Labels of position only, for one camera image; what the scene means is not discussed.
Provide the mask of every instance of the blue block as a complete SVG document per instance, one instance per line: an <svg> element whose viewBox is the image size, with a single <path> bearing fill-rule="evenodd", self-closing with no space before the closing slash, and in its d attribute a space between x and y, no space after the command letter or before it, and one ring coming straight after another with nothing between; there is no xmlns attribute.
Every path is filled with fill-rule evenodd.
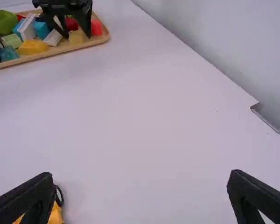
<svg viewBox="0 0 280 224"><path fill-rule="evenodd" d="M17 34L20 37L21 41L23 41L23 39L21 34L18 32L18 28L20 27L20 25L23 23L24 20L25 19L21 19L21 21L13 28L13 33Z"/></svg>
<svg viewBox="0 0 280 224"><path fill-rule="evenodd" d="M36 32L36 35L40 38L40 39L45 39L47 37L47 35L49 35L50 31L48 29L48 26L45 22L34 22L33 23L33 28Z"/></svg>
<svg viewBox="0 0 280 224"><path fill-rule="evenodd" d="M0 57L3 62L7 62L19 58L19 55L12 46L8 46L0 49Z"/></svg>

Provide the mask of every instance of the white tabletop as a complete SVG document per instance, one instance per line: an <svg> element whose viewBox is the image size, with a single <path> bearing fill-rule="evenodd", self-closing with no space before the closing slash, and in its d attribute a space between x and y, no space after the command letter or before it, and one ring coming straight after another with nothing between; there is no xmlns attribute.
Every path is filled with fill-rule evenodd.
<svg viewBox="0 0 280 224"><path fill-rule="evenodd" d="M128 0L94 10L108 43L0 70L0 194L49 171L67 223L230 224L232 169L280 190L254 98Z"/></svg>

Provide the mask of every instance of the gray bracket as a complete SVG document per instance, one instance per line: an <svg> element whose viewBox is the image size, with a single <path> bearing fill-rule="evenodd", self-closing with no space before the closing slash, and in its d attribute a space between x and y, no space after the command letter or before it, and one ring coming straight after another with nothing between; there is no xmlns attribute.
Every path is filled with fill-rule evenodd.
<svg viewBox="0 0 280 224"><path fill-rule="evenodd" d="M275 132L280 134L280 118L278 116L273 116L271 111L261 103L257 103L251 106L250 109L260 119L268 124Z"/></svg>

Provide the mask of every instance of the wooden tray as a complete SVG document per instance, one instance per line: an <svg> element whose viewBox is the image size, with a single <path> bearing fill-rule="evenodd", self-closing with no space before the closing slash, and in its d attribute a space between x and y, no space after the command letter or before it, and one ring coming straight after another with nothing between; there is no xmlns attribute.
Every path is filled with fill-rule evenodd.
<svg viewBox="0 0 280 224"><path fill-rule="evenodd" d="M25 12L19 12L16 14L26 16L29 13L40 14L40 13L42 13L42 10L35 9L35 10L30 10L30 11L25 11ZM102 21L98 18L98 16L94 12L92 12L92 18L97 19L101 22L102 29L103 29L103 35L92 36L86 42L80 43L80 44L70 44L69 40L62 38L62 40L59 42L59 44L56 47L49 47L49 50L46 52L43 52L40 54L35 54L35 55L29 55L29 56L19 55L20 56L19 59L14 59L14 60L7 61L7 62L1 62L0 69L9 67L9 66L14 66L17 64L21 64L21 63L31 62L33 60L37 60L37 59L41 59L41 58L45 58L45 57L50 57L53 55L58 55L58 54L65 53L68 51L78 50L78 49L82 49L82 48L88 48L91 46L95 46L95 45L107 42L110 39L110 34L109 34L107 27L102 23Z"/></svg>

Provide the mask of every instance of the yellow object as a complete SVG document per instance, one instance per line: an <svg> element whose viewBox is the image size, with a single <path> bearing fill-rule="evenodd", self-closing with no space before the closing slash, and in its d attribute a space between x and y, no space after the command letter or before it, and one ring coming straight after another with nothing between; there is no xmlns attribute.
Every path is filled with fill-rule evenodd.
<svg viewBox="0 0 280 224"><path fill-rule="evenodd" d="M21 217L19 217L13 224L20 224L23 216L24 215L21 215ZM54 202L48 224L63 224L61 208L57 205L56 202Z"/></svg>
<svg viewBox="0 0 280 224"><path fill-rule="evenodd" d="M49 49L48 45L40 40L26 40L19 47L19 55L34 55L45 52Z"/></svg>
<svg viewBox="0 0 280 224"><path fill-rule="evenodd" d="M70 32L70 43L71 44L77 44L77 43L83 43L86 39L86 35L82 30L75 30Z"/></svg>

